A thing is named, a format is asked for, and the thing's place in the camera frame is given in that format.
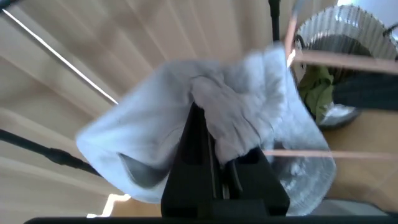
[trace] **clothes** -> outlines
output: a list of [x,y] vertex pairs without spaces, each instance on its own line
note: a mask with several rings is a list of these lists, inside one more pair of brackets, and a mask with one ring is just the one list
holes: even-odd
[[358,71],[333,90],[333,101],[361,109],[398,110],[398,77]]
[[332,100],[333,76],[324,66],[307,66],[303,79],[298,84],[298,93],[319,124]]
[[[218,160],[225,164],[261,146],[329,150],[297,94],[282,44],[230,66],[207,60],[161,66],[122,102],[85,127],[76,142],[110,183],[159,203],[192,102],[204,109]],[[331,158],[275,158],[290,197],[290,215],[310,213],[335,174]]]

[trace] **brown floor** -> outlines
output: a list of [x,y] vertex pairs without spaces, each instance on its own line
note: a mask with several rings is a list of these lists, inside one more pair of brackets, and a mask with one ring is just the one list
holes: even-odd
[[[398,114],[363,112],[350,125],[324,132],[332,150],[391,152],[398,146]],[[328,197],[371,202],[398,212],[398,163],[359,159],[336,159],[337,173]],[[114,206],[112,216],[160,216],[160,206],[133,199]]]

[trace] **laundry basket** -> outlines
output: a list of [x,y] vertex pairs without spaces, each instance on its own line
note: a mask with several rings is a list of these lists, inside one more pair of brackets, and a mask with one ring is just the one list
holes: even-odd
[[[397,41],[391,36],[393,28],[386,28],[372,14],[356,6],[329,7],[305,21],[295,34],[298,49],[324,50],[341,54],[363,55],[391,59],[397,57]],[[306,65],[295,68],[297,77],[302,77]],[[328,67],[333,75],[333,85],[343,82],[356,71]],[[337,105],[331,102],[317,122],[322,129],[337,128],[354,120],[360,109]]]

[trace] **beige curtain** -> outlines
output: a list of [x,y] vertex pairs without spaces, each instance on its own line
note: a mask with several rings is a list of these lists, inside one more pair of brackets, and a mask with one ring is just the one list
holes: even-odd
[[[283,36],[293,0],[281,0]],[[299,21],[334,4],[306,1]],[[25,0],[7,9],[116,101],[173,59],[232,62],[271,42],[265,0]],[[9,16],[0,18],[0,127],[82,158],[76,132],[112,107]],[[105,180],[0,142],[0,217],[100,214]]]

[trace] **gray towel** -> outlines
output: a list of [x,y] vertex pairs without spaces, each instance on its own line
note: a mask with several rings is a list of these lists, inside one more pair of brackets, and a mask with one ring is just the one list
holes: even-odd
[[[205,110],[222,164],[256,146],[329,150],[300,101],[281,44],[228,66],[166,63],[85,127],[77,136],[79,150],[126,194],[159,203],[193,101]],[[331,158],[274,158],[272,166],[290,197],[288,215],[310,213],[335,174]]]

